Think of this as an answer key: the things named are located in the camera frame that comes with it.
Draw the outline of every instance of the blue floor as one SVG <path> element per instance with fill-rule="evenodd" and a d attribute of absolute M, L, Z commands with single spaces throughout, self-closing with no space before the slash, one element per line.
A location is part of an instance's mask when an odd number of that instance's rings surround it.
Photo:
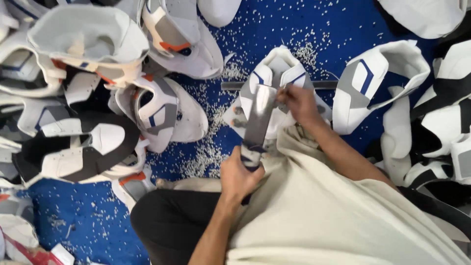
<path fill-rule="evenodd" d="M 243 0 L 230 25 L 222 29 L 210 27 L 210 30 L 223 56 L 236 53 L 227 65 L 229 70 L 224 72 L 225 81 L 245 81 L 257 63 L 283 43 L 301 59 L 312 79 L 322 80 L 328 77 L 325 71 L 340 76 L 346 61 L 374 45 L 398 40 L 389 33 L 372 0 Z M 415 35 L 403 39 L 418 40 L 418 46 L 431 63 L 434 41 Z M 161 155 L 148 154 L 154 177 L 169 180 L 217 177 L 220 161 L 242 140 L 228 126 L 221 125 L 219 118 L 235 95 L 220 91 L 221 78 L 209 81 L 177 75 L 173 78 L 206 110 L 210 132 L 197 143 L 171 144 Z M 429 77 L 411 95 L 412 103 L 431 81 Z M 388 75 L 374 101 L 390 97 L 388 86 L 405 83 L 403 78 Z M 319 94 L 332 105 L 332 93 Z M 387 109 L 373 112 L 344 139 L 363 152 L 372 139 L 380 137 L 382 115 Z M 147 252 L 130 226 L 127 208 L 113 195 L 110 183 L 73 185 L 42 180 L 30 188 L 30 195 L 37 210 L 35 225 L 40 243 L 45 248 L 62 243 L 77 262 L 89 257 L 107 265 L 148 264 Z"/>

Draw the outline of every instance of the metal scraper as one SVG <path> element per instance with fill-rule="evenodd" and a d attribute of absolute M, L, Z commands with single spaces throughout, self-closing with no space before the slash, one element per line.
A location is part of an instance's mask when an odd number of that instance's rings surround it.
<path fill-rule="evenodd" d="M 250 172 L 259 168 L 261 155 L 265 152 L 263 142 L 271 113 L 276 106 L 276 92 L 277 89 L 271 86 L 258 84 L 256 87 L 241 147 L 242 163 Z"/>
<path fill-rule="evenodd" d="M 338 80 L 311 81 L 316 90 L 334 90 L 337 88 Z M 221 82 L 221 89 L 226 91 L 238 91 L 242 89 L 245 82 Z"/>

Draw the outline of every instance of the person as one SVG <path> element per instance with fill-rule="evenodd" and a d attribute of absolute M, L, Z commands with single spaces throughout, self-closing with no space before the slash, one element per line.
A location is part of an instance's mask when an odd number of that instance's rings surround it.
<path fill-rule="evenodd" d="M 471 264 L 331 130 L 312 91 L 290 86 L 277 100 L 301 124 L 279 132 L 283 157 L 251 173 L 236 146 L 222 192 L 159 189 L 137 202 L 131 224 L 153 265 Z"/>

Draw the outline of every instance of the beige shirt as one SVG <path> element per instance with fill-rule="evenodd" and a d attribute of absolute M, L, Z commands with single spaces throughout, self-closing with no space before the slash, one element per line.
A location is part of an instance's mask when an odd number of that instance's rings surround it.
<path fill-rule="evenodd" d="M 228 265 L 471 264 L 418 208 L 383 182 L 353 182 L 326 166 L 303 131 L 280 132 L 285 158 L 238 218 Z"/>

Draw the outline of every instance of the black pants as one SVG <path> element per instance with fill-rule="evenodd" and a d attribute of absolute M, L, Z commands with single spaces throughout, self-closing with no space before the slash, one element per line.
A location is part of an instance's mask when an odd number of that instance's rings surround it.
<path fill-rule="evenodd" d="M 152 191 L 131 212 L 131 225 L 152 265 L 186 265 L 208 226 L 220 193 Z"/>

